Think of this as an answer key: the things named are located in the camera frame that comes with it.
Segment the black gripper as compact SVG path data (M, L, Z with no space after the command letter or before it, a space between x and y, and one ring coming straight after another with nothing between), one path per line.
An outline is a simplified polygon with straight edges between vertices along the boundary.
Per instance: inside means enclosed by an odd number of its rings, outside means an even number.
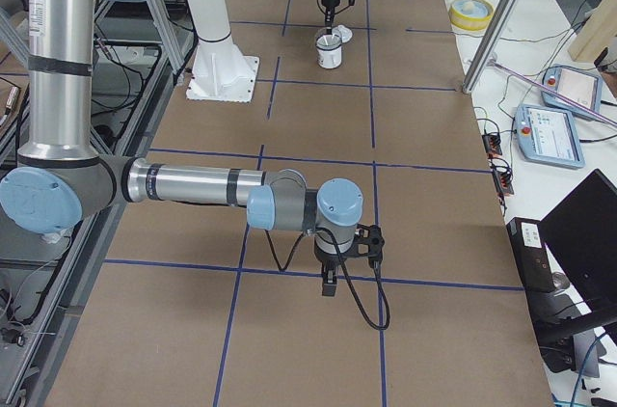
M319 257L321 261L322 295L334 297L337 288L337 268L339 266L338 255L324 253Z
M324 27L327 34L333 32L335 10L339 5L339 0L321 0L324 9Z

